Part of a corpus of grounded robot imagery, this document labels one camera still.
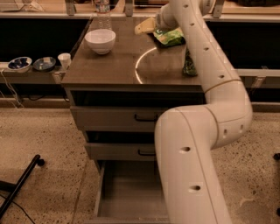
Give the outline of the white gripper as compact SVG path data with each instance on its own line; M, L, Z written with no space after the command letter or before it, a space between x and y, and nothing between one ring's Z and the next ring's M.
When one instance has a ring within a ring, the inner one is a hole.
M164 5L154 17L149 17L135 27L135 34L153 33L156 29L174 30L182 25L181 9L177 5Z

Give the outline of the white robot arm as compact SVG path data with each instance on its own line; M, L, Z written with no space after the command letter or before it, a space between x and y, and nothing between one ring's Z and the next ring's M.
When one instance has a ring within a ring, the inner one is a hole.
M157 27L184 33L206 97L165 111L155 126L170 224L232 224L211 151L236 141L252 121L242 80L203 18L209 10L203 0L169 0L157 14Z

